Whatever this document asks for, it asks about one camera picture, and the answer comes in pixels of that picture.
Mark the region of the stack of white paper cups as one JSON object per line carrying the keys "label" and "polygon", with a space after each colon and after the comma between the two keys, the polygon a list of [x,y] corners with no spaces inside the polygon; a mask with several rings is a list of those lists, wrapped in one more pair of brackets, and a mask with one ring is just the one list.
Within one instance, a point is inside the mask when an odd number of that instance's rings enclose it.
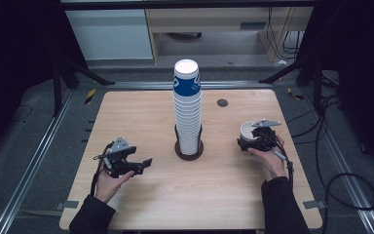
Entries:
{"label": "stack of white paper cups", "polygon": [[179,151],[183,155],[197,154],[202,128],[202,91],[198,64],[191,59],[174,65],[173,103]]}

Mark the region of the yellow black tape strip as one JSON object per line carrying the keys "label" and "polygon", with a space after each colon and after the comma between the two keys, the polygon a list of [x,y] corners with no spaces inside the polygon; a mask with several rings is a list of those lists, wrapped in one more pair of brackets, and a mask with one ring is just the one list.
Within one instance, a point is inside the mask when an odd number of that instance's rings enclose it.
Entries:
{"label": "yellow black tape strip", "polygon": [[95,91],[96,91],[96,89],[90,89],[90,90],[89,90],[89,92],[88,92],[88,94],[87,94],[87,97],[86,97],[86,99],[85,99],[84,104],[89,104],[89,103],[91,103],[91,101],[92,101],[92,99],[93,99],[93,97],[94,97]]}
{"label": "yellow black tape strip", "polygon": [[289,96],[291,96],[291,97],[293,97],[293,98],[295,98],[295,99],[297,99],[297,100],[303,100],[304,98],[303,98],[303,96],[301,96],[301,95],[295,95],[294,93],[293,93],[293,91],[292,91],[292,89],[291,88],[286,88],[286,91],[287,91],[287,94],[289,95]]}

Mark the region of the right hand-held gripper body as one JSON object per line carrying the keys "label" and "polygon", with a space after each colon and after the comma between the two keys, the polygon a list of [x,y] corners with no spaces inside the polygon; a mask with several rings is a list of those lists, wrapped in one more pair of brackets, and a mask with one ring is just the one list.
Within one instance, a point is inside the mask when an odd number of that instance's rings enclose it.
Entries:
{"label": "right hand-held gripper body", "polygon": [[262,135],[258,137],[250,146],[260,151],[269,151],[277,145],[276,132],[273,130],[274,126],[279,126],[281,122],[263,119],[256,122],[261,130]]}

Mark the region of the person's left hand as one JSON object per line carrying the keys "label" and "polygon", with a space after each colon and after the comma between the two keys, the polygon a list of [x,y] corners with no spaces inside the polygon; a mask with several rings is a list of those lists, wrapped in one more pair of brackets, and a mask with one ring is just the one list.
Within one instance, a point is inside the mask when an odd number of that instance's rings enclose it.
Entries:
{"label": "person's left hand", "polygon": [[101,164],[97,183],[95,186],[95,198],[107,204],[119,191],[121,186],[134,175],[134,171],[127,172],[121,177],[115,178],[109,174],[104,164]]}

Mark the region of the white cabinet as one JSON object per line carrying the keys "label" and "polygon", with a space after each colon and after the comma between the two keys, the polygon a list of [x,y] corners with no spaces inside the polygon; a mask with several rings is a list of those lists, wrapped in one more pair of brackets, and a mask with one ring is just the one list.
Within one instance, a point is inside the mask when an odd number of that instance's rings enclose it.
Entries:
{"label": "white cabinet", "polygon": [[152,59],[143,10],[66,11],[85,60]]}

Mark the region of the dark round cup holder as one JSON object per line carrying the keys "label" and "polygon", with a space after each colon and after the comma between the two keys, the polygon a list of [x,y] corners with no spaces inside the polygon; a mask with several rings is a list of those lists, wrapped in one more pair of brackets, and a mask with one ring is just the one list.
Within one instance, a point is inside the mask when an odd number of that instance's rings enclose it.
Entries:
{"label": "dark round cup holder", "polygon": [[200,130],[199,130],[199,134],[197,136],[197,140],[198,140],[197,152],[195,154],[192,154],[192,155],[186,155],[186,154],[183,154],[181,152],[181,148],[180,148],[180,144],[179,144],[179,133],[178,133],[178,130],[176,128],[176,125],[174,125],[174,132],[175,132],[175,136],[176,136],[176,142],[174,144],[174,151],[175,151],[175,154],[177,155],[178,158],[180,158],[184,161],[194,161],[194,160],[197,160],[198,158],[200,158],[202,156],[202,154],[204,152],[204,143],[201,140],[202,131],[203,131],[203,126],[201,125]]}

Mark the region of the person's right hand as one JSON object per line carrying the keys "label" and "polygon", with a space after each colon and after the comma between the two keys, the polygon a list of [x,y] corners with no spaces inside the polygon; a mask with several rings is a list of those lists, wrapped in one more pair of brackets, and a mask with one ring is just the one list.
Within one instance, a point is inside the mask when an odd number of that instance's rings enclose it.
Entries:
{"label": "person's right hand", "polygon": [[264,173],[267,180],[287,176],[284,161],[277,155],[277,152],[281,153],[279,147],[276,146],[270,151],[260,151],[255,148],[248,148],[247,152],[261,161],[265,167]]}

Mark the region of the black curtain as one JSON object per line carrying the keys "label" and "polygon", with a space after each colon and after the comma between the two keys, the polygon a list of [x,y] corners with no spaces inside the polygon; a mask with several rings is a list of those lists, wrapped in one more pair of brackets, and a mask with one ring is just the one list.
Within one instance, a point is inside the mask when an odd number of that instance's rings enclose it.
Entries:
{"label": "black curtain", "polygon": [[338,94],[374,153],[374,0],[336,0],[314,7],[303,45],[324,28],[322,67],[339,74]]}
{"label": "black curtain", "polygon": [[65,14],[46,8],[59,0],[0,0],[0,134],[23,92],[52,77],[51,40]]}

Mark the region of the grey metal table bracket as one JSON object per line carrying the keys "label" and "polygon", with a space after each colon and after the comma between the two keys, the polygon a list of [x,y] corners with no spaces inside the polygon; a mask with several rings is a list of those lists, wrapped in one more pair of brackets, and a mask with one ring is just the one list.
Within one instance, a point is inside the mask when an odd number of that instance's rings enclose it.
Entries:
{"label": "grey metal table bracket", "polygon": [[304,201],[303,205],[304,205],[306,210],[314,209],[314,208],[317,208],[317,209],[321,210],[321,209],[326,209],[327,208],[327,205],[323,201],[315,201],[315,200]]}
{"label": "grey metal table bracket", "polygon": [[65,208],[76,209],[78,207],[78,201],[64,201],[56,204],[57,211],[63,211]]}

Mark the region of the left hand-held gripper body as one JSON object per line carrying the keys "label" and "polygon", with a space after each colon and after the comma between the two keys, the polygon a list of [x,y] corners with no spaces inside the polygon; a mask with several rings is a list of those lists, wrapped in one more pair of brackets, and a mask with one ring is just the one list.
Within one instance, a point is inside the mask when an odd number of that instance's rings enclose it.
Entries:
{"label": "left hand-held gripper body", "polygon": [[122,151],[131,146],[120,136],[106,146],[103,162],[112,177],[118,178],[131,170],[127,158],[122,157]]}

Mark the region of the black metal stand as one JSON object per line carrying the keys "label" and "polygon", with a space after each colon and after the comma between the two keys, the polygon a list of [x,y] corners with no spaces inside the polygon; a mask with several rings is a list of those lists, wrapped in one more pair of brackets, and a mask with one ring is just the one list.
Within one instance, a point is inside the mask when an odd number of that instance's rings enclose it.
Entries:
{"label": "black metal stand", "polygon": [[64,82],[68,89],[77,88],[79,82],[78,78],[75,76],[76,72],[87,76],[102,86],[114,85],[114,82],[101,78],[100,76],[91,72],[85,66],[74,62],[69,58],[62,57],[57,59],[53,66],[53,87],[55,101],[54,116],[57,116],[62,108],[61,82]]}
{"label": "black metal stand", "polygon": [[311,80],[314,81],[313,105],[316,111],[321,113],[322,61],[323,58],[319,54],[304,55],[271,77],[260,80],[260,83],[272,84],[291,71],[299,69],[296,83],[306,86]]}

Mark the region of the blue banded paper cup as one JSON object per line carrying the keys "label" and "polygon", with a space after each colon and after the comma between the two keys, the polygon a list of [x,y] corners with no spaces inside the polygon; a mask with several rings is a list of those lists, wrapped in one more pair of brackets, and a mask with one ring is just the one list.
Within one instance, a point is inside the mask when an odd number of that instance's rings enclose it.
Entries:
{"label": "blue banded paper cup", "polygon": [[247,121],[242,123],[240,128],[240,140],[241,141],[256,141],[258,136],[256,136],[253,131],[257,129],[259,125],[254,121]]}

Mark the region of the aluminium floor rail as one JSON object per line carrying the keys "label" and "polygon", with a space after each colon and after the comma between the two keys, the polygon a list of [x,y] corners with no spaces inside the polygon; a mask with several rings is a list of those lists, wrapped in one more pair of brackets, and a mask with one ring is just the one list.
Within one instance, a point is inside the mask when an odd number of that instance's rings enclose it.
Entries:
{"label": "aluminium floor rail", "polygon": [[311,144],[314,149],[313,169],[323,193],[321,201],[327,205],[326,209],[321,209],[321,234],[334,234],[329,227],[331,203],[356,211],[366,233],[374,234],[374,185],[354,173],[327,126],[326,110],[329,102],[336,102],[333,101],[335,95],[321,101],[322,112],[318,113],[311,92],[302,88],[301,94],[310,108],[308,114],[312,115],[314,124],[305,132],[308,140],[297,142],[297,145]]}
{"label": "aluminium floor rail", "polygon": [[27,168],[22,174],[22,177],[13,195],[11,196],[11,199],[5,206],[4,210],[0,213],[0,234],[7,234],[13,221],[15,220],[20,206],[24,201],[24,198],[32,184],[33,179],[36,177],[43,160],[46,157],[46,154],[54,140],[56,132],[69,108],[71,99],[75,93],[75,90],[66,90],[65,97],[61,100],[61,108],[59,110],[59,113],[52,118],[49,127],[45,131]]}

